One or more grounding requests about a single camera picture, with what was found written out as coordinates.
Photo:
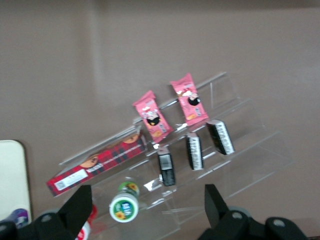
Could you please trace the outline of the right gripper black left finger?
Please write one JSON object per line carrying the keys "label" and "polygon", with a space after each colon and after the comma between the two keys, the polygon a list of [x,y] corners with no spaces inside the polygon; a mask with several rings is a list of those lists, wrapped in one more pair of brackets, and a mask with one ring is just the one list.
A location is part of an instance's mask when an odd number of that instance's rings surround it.
{"label": "right gripper black left finger", "polygon": [[17,228],[12,221],[0,223],[2,240],[74,240],[93,210],[92,187],[82,185],[57,211],[45,213]]}

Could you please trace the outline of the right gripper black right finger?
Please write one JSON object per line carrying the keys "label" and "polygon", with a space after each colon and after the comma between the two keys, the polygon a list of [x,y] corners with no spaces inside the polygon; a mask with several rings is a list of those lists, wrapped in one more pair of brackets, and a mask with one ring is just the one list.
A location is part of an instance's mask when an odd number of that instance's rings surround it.
{"label": "right gripper black right finger", "polygon": [[308,237],[291,220],[269,217],[264,224],[241,210],[231,210],[214,184],[204,187],[204,208],[210,228],[200,240],[306,240]]}

